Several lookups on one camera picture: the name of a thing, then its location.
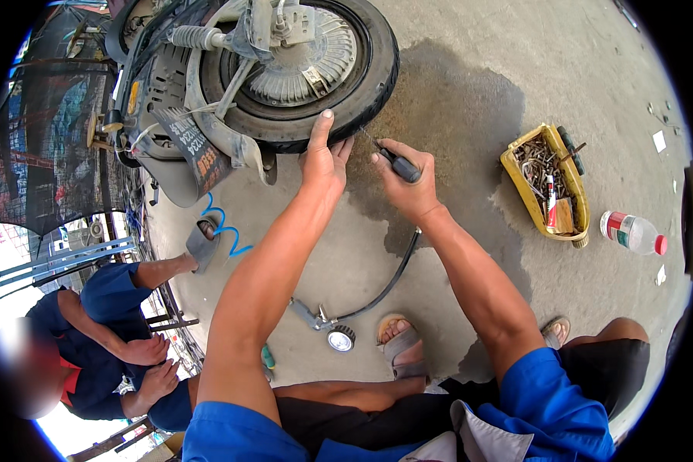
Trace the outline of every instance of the forearm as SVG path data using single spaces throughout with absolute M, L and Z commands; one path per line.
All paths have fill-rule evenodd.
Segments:
M 323 234 L 338 195 L 304 186 L 226 283 L 211 324 L 227 325 L 231 341 L 259 350 L 277 326 L 305 263 Z
M 488 349 L 500 383 L 508 367 L 544 346 L 534 312 L 444 206 L 423 217 L 420 227 L 444 264 L 462 311 Z
M 156 404 L 140 392 L 126 392 L 120 397 L 120 407 L 123 415 L 127 418 L 140 417 L 149 412 L 149 409 Z
M 85 312 L 76 293 L 59 292 L 59 311 L 73 328 L 92 338 L 113 356 L 122 359 L 126 343 L 107 326 L 99 324 Z

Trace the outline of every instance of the black pants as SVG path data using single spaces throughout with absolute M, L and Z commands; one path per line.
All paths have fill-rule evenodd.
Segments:
M 600 341 L 558 351 L 570 381 L 586 398 L 603 404 L 616 417 L 641 389 L 649 364 L 649 344 L 628 338 Z M 278 398 L 282 428 L 315 458 L 324 439 L 379 450 L 429 440 L 452 430 L 449 407 L 461 399 L 471 409 L 483 403 L 499 406 L 495 379 L 487 383 L 440 384 L 447 395 L 419 394 L 402 398 L 382 412 L 336 406 L 297 398 Z

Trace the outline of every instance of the sandal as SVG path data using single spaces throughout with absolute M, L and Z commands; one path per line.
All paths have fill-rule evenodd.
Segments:
M 383 333 L 385 333 L 385 330 L 390 325 L 390 321 L 400 321 L 401 319 L 411 324 L 405 316 L 397 313 L 389 314 L 380 321 L 378 324 L 378 346 L 382 348 L 385 359 L 392 369 L 394 380 L 399 378 L 425 377 L 426 383 L 430 383 L 431 379 L 429 377 L 429 368 L 425 359 L 407 365 L 396 366 L 393 364 L 396 356 L 400 355 L 402 352 L 406 351 L 408 348 L 412 347 L 418 343 L 419 340 L 421 340 L 421 337 L 419 337 L 418 331 L 413 324 L 411 324 L 411 328 L 397 334 L 397 336 L 388 340 L 387 343 L 382 343 Z
M 559 338 L 557 338 L 557 335 L 552 331 L 552 328 L 554 327 L 555 324 L 561 324 L 562 325 L 562 331 L 564 332 L 564 337 L 562 338 L 562 341 L 559 341 Z M 554 348 L 555 350 L 559 350 L 562 348 L 564 343 L 567 341 L 567 337 L 570 335 L 570 319 L 567 319 L 564 316 L 558 316 L 555 319 L 552 319 L 549 324 L 547 324 L 544 329 L 542 329 L 542 337 L 544 337 L 544 342 L 547 344 L 548 347 Z
M 200 223 L 209 223 L 213 229 L 216 229 L 218 226 L 211 217 L 203 217 L 199 219 L 197 223 L 195 223 L 193 231 L 187 238 L 187 242 L 185 243 L 187 252 L 191 254 L 198 263 L 198 269 L 193 270 L 193 273 L 195 274 L 203 274 L 205 272 L 205 268 L 207 268 L 208 264 L 211 262 L 213 255 L 216 253 L 216 249 L 218 248 L 218 243 L 221 240 L 220 234 L 216 234 L 213 236 L 213 240 L 209 240 L 205 236 L 203 230 L 200 229 Z

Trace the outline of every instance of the hand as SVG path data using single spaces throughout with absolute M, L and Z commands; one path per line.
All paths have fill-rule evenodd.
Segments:
M 411 223 L 420 226 L 422 217 L 434 208 L 441 207 L 434 182 L 434 156 L 387 138 L 379 140 L 378 144 L 395 155 L 405 157 L 420 170 L 421 178 L 411 184 L 397 176 L 384 156 L 377 153 L 372 155 L 372 164 L 383 179 L 383 189 L 390 203 Z
M 144 375 L 139 390 L 143 401 L 153 406 L 161 397 L 172 393 L 179 382 L 177 368 L 179 368 L 179 362 L 172 364 L 171 358 L 163 365 L 150 367 Z
M 169 345 L 170 342 L 165 340 L 164 334 L 154 334 L 148 340 L 131 340 L 126 343 L 118 358 L 130 365 L 158 365 L 167 358 Z
M 331 109 L 323 111 L 315 121 L 310 133 L 308 150 L 301 158 L 303 186 L 333 192 L 341 196 L 347 184 L 347 161 L 352 152 L 354 137 L 326 147 L 329 130 L 334 124 L 334 113 Z

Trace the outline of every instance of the tire pressure gauge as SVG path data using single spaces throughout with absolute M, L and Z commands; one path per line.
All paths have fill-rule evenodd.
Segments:
M 354 341 L 357 336 L 354 330 L 351 330 L 345 325 L 335 326 L 329 333 L 326 334 L 326 340 L 329 345 L 337 351 L 347 352 L 354 348 Z

